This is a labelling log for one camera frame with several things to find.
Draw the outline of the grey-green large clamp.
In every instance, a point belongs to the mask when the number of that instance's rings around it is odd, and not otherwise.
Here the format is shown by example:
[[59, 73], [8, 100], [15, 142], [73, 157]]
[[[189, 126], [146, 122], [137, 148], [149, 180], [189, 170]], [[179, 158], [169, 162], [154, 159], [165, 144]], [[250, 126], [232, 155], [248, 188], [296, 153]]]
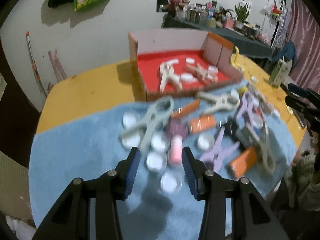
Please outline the grey-green large clamp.
[[168, 123], [173, 110], [174, 99], [172, 96], [164, 96], [156, 100], [135, 125], [120, 133], [120, 139], [127, 139], [140, 131], [144, 131], [137, 147], [140, 153], [146, 153], [149, 150], [154, 132]]

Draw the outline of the white clamp front left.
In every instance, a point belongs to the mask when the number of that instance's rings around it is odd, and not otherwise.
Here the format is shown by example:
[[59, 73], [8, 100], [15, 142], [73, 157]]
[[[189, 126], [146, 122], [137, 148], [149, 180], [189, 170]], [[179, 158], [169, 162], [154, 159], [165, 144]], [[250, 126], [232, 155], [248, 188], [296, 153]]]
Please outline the white clamp front left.
[[270, 146], [267, 124], [265, 122], [263, 123], [263, 127], [260, 130], [259, 135], [249, 124], [249, 122], [246, 122], [245, 126], [239, 131], [238, 135], [240, 136], [240, 142], [245, 148], [249, 148], [249, 146], [255, 147], [258, 158], [265, 171], [269, 174], [274, 174], [276, 169], [276, 161]]

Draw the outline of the pink curtain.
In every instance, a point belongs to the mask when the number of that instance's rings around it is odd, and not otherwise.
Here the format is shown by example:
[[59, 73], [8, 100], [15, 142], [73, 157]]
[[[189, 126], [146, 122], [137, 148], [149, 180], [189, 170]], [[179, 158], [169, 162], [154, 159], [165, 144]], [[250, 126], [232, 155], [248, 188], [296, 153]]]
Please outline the pink curtain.
[[290, 76], [303, 88], [319, 91], [319, 24], [302, 0], [292, 0], [288, 39], [297, 60]]

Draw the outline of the small purple clamp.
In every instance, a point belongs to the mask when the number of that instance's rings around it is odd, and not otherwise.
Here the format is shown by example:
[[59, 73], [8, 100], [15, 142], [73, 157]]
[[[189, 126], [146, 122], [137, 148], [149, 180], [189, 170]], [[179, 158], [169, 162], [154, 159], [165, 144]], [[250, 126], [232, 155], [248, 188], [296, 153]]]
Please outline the small purple clamp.
[[231, 153], [236, 151], [239, 146], [240, 142], [236, 141], [229, 147], [222, 147], [222, 140], [225, 133], [225, 128], [221, 127], [217, 137], [215, 139], [215, 142], [213, 144], [213, 147], [211, 150], [208, 150], [207, 152], [204, 152], [200, 157], [199, 160], [202, 161], [206, 168], [208, 170], [212, 170], [215, 173], [219, 172], [223, 165], [223, 161], [225, 157], [228, 157]]

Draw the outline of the small white lid right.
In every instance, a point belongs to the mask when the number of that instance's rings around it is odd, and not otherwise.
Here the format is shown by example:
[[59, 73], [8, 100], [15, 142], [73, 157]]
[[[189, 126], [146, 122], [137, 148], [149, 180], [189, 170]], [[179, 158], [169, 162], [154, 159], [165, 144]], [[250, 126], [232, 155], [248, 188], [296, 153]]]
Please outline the small white lid right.
[[197, 148], [202, 151], [210, 150], [215, 142], [215, 138], [212, 134], [202, 133], [199, 135], [197, 140]]

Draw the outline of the orange packet middle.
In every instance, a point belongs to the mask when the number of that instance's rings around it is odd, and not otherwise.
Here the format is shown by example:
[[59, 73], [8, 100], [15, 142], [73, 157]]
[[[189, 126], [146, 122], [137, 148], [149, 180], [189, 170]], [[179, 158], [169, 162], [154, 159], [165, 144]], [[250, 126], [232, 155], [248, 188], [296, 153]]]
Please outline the orange packet middle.
[[189, 132], [191, 134], [201, 133], [216, 126], [216, 120], [213, 115], [202, 115], [198, 118], [188, 121]]

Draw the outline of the large pink-beige clamp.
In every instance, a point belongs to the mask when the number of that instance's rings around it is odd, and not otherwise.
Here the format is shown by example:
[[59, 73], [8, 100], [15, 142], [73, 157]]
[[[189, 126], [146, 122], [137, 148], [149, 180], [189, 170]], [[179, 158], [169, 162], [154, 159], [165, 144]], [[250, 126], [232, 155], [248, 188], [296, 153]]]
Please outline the large pink-beige clamp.
[[253, 94], [253, 96], [259, 100], [260, 106], [264, 113], [271, 115], [274, 111], [274, 106], [268, 101], [267, 97], [264, 96], [251, 82], [247, 84], [247, 88]]

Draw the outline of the blue fleece towel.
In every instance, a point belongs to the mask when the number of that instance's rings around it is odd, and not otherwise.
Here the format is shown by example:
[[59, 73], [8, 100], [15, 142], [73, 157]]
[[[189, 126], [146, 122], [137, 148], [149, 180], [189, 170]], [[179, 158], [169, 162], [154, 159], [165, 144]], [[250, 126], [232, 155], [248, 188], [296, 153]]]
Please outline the blue fleece towel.
[[[29, 163], [29, 191], [33, 219], [40, 225], [66, 186], [76, 177], [95, 179], [129, 154], [119, 141], [123, 115], [133, 111], [143, 116], [146, 102], [127, 103], [86, 116], [35, 135]], [[285, 122], [268, 115], [270, 146], [276, 170], [268, 174], [260, 165], [246, 176], [266, 197], [279, 183], [297, 152], [297, 145]], [[128, 199], [118, 202], [124, 239], [197, 239], [204, 203], [191, 195], [183, 182], [176, 193], [161, 190], [161, 176], [151, 173], [140, 160]]]

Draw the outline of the wooden clamp in box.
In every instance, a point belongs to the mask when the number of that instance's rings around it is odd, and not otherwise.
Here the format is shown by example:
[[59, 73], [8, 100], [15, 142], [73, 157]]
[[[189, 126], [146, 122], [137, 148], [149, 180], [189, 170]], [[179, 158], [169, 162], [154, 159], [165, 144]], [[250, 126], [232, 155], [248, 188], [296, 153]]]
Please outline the wooden clamp in box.
[[201, 64], [195, 66], [186, 64], [185, 70], [189, 72], [193, 77], [197, 78], [199, 82], [204, 84], [217, 83], [217, 74], [205, 69]]

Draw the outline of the potted green plant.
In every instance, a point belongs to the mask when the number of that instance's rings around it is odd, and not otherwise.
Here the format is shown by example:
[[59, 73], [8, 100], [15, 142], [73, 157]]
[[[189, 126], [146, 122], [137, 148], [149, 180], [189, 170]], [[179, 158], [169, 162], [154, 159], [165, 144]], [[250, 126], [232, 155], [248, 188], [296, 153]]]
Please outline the potted green plant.
[[235, 5], [236, 20], [244, 23], [250, 15], [251, 7], [251, 1], [241, 1], [238, 5]]

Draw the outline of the cardboard box red bottom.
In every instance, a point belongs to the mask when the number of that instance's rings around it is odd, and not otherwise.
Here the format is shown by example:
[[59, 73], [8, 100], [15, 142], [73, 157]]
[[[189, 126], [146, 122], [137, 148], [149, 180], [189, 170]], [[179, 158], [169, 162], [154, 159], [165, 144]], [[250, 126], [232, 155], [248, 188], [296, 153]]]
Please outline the cardboard box red bottom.
[[[165, 95], [174, 98], [193, 96], [198, 91], [209, 91], [241, 82], [243, 74], [230, 63], [233, 49], [231, 41], [210, 31], [162, 28], [129, 33], [132, 68], [139, 76], [143, 99], [148, 102]], [[180, 76], [183, 90], [177, 92], [168, 83], [164, 93], [161, 93], [159, 66], [172, 59], [179, 59], [174, 70]], [[195, 66], [198, 63], [217, 74], [217, 83], [201, 83], [185, 70], [186, 64]]]

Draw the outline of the purple nail polish bottle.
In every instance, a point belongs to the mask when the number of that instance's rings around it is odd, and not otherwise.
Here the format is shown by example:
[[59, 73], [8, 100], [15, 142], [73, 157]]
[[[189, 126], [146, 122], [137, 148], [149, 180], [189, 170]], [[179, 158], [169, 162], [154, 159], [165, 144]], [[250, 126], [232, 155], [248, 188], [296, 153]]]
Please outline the purple nail polish bottle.
[[181, 122], [181, 120], [170, 119], [166, 126], [165, 134], [168, 139], [171, 139], [177, 135], [185, 139], [188, 135], [188, 125]]

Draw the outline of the white jar lid front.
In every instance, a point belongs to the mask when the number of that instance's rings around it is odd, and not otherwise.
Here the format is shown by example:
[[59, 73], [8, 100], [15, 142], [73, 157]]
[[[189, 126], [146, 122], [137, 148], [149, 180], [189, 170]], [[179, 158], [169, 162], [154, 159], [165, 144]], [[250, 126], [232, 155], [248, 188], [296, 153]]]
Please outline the white jar lid front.
[[182, 176], [174, 172], [165, 172], [161, 176], [160, 187], [166, 194], [175, 194], [181, 190], [183, 184]]

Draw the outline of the large purple clamp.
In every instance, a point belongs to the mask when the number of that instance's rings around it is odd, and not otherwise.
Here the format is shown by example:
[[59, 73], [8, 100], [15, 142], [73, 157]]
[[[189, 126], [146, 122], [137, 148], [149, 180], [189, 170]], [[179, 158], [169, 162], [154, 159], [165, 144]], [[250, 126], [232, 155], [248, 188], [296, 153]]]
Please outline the large purple clamp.
[[246, 124], [249, 124], [257, 135], [262, 136], [264, 117], [258, 111], [259, 107], [256, 106], [256, 102], [257, 100], [249, 91], [244, 92], [234, 121], [237, 128], [243, 128]]

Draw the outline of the white lid centre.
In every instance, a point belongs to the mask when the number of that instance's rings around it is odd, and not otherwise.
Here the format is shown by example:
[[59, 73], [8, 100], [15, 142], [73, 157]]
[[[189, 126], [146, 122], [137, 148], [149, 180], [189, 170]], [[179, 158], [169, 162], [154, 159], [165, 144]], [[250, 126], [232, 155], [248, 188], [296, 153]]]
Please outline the white lid centre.
[[154, 133], [151, 139], [151, 147], [155, 152], [165, 153], [169, 148], [169, 141], [164, 132]]

